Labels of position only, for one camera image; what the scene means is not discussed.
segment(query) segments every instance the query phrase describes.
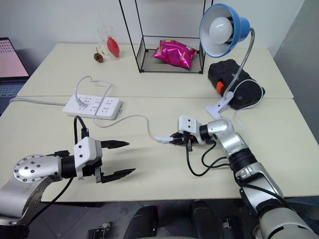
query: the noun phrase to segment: gray wall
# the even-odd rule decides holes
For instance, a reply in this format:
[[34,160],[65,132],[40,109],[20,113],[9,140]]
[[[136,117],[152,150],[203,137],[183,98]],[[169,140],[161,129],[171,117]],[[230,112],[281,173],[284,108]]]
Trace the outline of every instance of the gray wall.
[[319,142],[318,9],[318,0],[305,0],[274,57],[317,142]]

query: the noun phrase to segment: robotic arm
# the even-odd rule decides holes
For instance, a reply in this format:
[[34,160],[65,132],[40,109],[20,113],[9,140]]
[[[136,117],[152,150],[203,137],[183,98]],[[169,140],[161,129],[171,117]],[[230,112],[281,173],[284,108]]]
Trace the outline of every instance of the robotic arm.
[[178,132],[190,133],[199,144],[217,140],[229,160],[240,195],[253,215],[260,219],[264,239],[319,239],[309,226],[290,209],[278,185],[258,162],[228,118],[201,125],[181,116]]
[[74,177],[83,180],[84,177],[95,175],[97,183],[106,183],[133,172],[134,168],[107,176],[101,172],[102,148],[126,145],[129,143],[124,141],[95,140],[89,137],[87,128],[83,126],[82,140],[75,144],[74,155],[69,155],[65,150],[47,156],[31,155],[20,160],[15,165],[9,181],[0,189],[0,238],[8,238],[8,235],[10,238],[24,238],[29,223],[41,213],[39,204],[44,190],[53,182]]

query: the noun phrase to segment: red bottle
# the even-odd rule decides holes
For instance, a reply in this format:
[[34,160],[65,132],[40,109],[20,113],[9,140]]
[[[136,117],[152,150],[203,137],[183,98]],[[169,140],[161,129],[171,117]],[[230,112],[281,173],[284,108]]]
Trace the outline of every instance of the red bottle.
[[116,41],[108,36],[108,40],[106,42],[109,51],[116,57],[119,58],[120,57],[120,48],[118,46],[118,44],[116,43]]

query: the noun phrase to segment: power socket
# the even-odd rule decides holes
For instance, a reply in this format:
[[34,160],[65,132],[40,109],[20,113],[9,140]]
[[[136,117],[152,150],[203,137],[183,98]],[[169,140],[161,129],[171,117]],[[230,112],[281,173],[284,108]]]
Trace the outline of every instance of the power socket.
[[[75,100],[75,95],[73,95],[63,108],[63,112],[65,112],[68,116],[93,118],[93,115],[98,108],[102,97],[78,94],[78,98],[86,103],[88,106],[85,108],[79,107],[78,103]],[[99,110],[96,113],[95,118],[103,120],[114,120],[120,111],[121,105],[122,102],[119,98],[105,97]]]

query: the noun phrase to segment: blue lamp shade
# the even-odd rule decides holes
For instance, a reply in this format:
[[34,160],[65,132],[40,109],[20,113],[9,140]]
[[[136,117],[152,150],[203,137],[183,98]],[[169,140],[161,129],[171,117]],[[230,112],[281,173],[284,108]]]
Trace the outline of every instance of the blue lamp shade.
[[[227,18],[233,27],[231,37],[221,44],[216,44],[211,35],[209,35],[209,28],[218,17]],[[240,17],[232,7],[217,3],[207,9],[201,19],[199,30],[200,43],[203,50],[210,57],[222,57],[228,54],[236,46],[237,42],[244,40],[248,36],[249,30],[250,24],[246,18]]]

